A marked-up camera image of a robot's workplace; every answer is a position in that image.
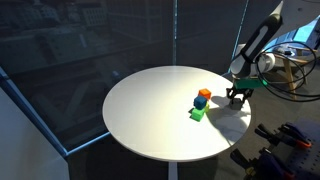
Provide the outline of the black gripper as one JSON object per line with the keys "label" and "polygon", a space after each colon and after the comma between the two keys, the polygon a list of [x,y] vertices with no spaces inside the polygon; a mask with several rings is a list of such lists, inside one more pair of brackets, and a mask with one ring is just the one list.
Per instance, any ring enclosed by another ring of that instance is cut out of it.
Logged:
{"label": "black gripper", "polygon": [[229,104],[233,104],[234,102],[234,97],[238,94],[243,95],[242,103],[244,104],[245,101],[250,98],[253,94],[253,89],[237,89],[235,87],[232,88],[227,88],[226,89],[226,97],[229,99]]}

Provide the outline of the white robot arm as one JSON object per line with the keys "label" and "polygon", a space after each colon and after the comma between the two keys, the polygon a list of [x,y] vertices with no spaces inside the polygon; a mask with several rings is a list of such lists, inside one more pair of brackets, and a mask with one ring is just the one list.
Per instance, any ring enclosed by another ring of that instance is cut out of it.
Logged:
{"label": "white robot arm", "polygon": [[[243,95],[241,103],[249,98],[254,89],[266,88],[273,95],[283,99],[283,96],[276,94],[274,90],[283,94],[297,96],[297,93],[289,90],[282,90],[273,83],[269,83],[263,73],[272,69],[272,59],[266,58],[269,52],[264,47],[277,34],[292,31],[295,27],[304,26],[308,21],[315,18],[319,13],[319,0],[281,0],[270,15],[258,26],[247,43],[240,49],[233,58],[230,71],[233,77],[233,86],[227,88],[227,98],[231,103],[235,96]],[[304,102],[312,102],[320,99],[318,94],[305,95]]]}

